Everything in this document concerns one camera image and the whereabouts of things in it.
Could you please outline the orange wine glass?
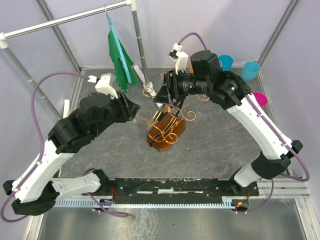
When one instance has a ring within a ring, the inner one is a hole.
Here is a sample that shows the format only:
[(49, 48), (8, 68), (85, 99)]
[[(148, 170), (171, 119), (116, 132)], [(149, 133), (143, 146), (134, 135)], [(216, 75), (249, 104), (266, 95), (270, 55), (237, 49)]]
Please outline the orange wine glass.
[(193, 70), (193, 67), (192, 67), (192, 64), (190, 63), (190, 67), (189, 67), (189, 72), (190, 73), (194, 73), (194, 70)]

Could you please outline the blue wine glass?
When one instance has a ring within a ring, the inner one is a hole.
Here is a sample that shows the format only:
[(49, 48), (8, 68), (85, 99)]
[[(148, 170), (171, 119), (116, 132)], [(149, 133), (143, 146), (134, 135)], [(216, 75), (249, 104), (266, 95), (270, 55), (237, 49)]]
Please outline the blue wine glass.
[(248, 61), (244, 64), (241, 77), (245, 82), (253, 80), (259, 73), (261, 66), (255, 61)]
[(221, 67), (223, 71), (229, 71), (232, 68), (234, 60), (230, 55), (223, 54), (218, 59), (222, 63)]

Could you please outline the pink wine glass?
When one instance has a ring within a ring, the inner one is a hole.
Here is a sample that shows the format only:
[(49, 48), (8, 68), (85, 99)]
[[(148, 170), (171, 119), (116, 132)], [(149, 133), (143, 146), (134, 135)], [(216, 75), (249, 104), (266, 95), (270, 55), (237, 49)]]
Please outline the pink wine glass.
[(265, 94), (261, 92), (254, 92), (253, 95), (262, 109), (267, 106), (269, 100)]

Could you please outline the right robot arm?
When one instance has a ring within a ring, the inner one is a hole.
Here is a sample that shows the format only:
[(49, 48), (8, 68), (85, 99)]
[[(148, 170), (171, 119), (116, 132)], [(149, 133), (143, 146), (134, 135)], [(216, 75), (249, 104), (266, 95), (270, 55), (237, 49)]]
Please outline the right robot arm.
[(253, 137), (261, 149), (258, 157), (241, 167), (229, 182), (229, 191), (236, 196), (259, 179), (271, 180), (282, 174), (298, 158), (303, 144), (291, 140), (270, 120), (250, 87), (237, 74), (223, 70), (218, 56), (210, 50), (201, 50), (188, 56), (173, 49), (175, 69), (164, 74), (156, 103), (182, 102), (189, 95), (206, 95), (211, 102), (235, 117)]

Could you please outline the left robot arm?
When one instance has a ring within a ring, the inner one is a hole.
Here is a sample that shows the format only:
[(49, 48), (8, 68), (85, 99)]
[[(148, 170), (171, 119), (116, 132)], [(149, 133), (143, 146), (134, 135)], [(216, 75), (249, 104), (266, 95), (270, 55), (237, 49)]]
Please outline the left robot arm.
[(114, 99), (100, 92), (81, 99), (79, 107), (51, 129), (40, 146), (39, 156), (23, 175), (3, 184), (5, 193), (15, 198), (11, 204), (13, 212), (21, 216), (38, 216), (73, 196), (106, 195), (111, 181), (101, 169), (61, 182), (52, 177), (110, 125), (133, 120), (139, 109), (140, 106), (129, 100), (123, 91), (118, 91)]

